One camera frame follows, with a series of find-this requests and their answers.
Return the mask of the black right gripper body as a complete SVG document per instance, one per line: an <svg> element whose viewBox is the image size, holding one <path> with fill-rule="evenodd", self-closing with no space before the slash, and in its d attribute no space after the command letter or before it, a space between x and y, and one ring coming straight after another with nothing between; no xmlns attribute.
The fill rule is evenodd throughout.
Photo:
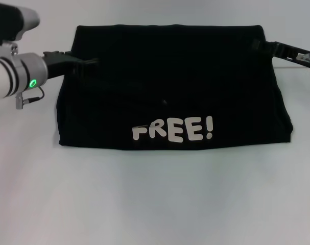
<svg viewBox="0 0 310 245"><path fill-rule="evenodd" d="M310 51L280 42L266 42L266 48L273 57L310 68Z"/></svg>

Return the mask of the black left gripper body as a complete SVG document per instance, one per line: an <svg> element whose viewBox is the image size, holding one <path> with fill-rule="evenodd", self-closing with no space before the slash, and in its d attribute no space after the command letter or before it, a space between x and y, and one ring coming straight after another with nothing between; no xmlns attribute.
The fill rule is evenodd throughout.
<svg viewBox="0 0 310 245"><path fill-rule="evenodd" d="M83 60L74 57L72 52L44 52L43 60L47 66L48 79L63 76L73 71L73 69L83 64Z"/></svg>

